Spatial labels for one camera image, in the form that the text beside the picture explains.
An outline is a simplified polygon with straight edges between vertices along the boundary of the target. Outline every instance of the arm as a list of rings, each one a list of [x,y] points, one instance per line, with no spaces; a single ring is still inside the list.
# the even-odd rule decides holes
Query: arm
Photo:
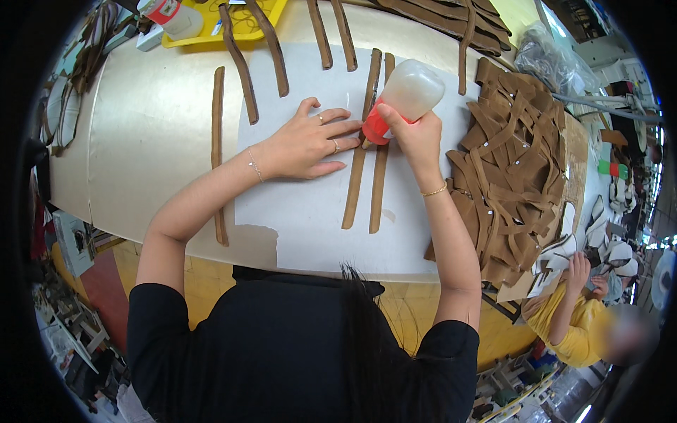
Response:
[[[409,125],[385,104],[378,106],[378,112],[396,136],[421,192],[443,187],[439,170],[440,119],[428,112]],[[435,323],[460,320],[478,330],[482,285],[473,241],[446,190],[425,196],[424,201],[441,284]]]
[[[550,341],[552,346],[562,342],[567,331],[569,331],[571,314],[573,313],[573,308],[576,305],[578,296],[588,281],[588,274],[590,274],[590,262],[585,258],[582,252],[577,251],[569,260],[567,290],[550,320],[548,341]]]
[[[297,113],[270,138],[250,147],[262,179],[294,177],[311,179],[345,168],[342,162],[319,162],[332,154],[337,135],[358,130],[362,122],[344,120],[345,109],[329,109],[308,117],[320,107],[314,97],[301,102]],[[336,138],[341,150],[358,145],[357,138]],[[185,245],[224,204],[260,182],[246,150],[183,188],[155,215],[144,238],[136,284],[155,283],[183,295]]]

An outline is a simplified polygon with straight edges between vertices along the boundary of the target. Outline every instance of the black t-shirt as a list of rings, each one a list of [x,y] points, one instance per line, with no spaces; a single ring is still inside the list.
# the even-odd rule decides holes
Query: black t-shirt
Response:
[[[347,422],[341,289],[297,283],[312,279],[238,282],[193,331],[176,290],[132,289],[127,358],[141,404],[163,422]],[[454,357],[421,363],[448,398],[449,422],[470,414],[478,346],[460,321],[421,342],[419,357]]]

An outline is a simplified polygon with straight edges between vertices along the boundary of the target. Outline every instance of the silver bracelet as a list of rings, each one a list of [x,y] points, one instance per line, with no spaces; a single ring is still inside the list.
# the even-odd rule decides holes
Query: silver bracelet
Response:
[[[247,152],[249,153],[249,158],[252,159],[252,161],[249,163],[249,166],[252,166],[254,172],[256,172],[256,174],[259,176],[259,180],[263,182],[263,178],[261,177],[261,171],[259,170],[259,167],[256,165],[256,160],[254,160],[252,150],[249,147],[247,147]]]

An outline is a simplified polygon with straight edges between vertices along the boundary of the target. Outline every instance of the yellow shirt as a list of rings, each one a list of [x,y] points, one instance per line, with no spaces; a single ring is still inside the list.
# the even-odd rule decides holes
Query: yellow shirt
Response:
[[[567,334],[562,342],[552,346],[548,341],[550,320],[564,297],[565,289],[566,284],[559,284],[550,298],[527,320],[527,324],[550,349],[557,353],[557,357],[563,363],[575,368],[588,367],[600,359],[590,346],[589,331],[594,317],[604,310],[604,304],[599,300],[586,300],[584,296],[579,295],[571,314]]]

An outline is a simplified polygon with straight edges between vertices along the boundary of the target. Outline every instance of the plastic bag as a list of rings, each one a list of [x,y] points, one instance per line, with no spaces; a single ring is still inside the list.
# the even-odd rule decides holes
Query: plastic bag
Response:
[[[599,90],[599,78],[581,57],[557,45],[541,22],[527,27],[521,37],[515,66],[540,79],[554,93],[577,97]]]

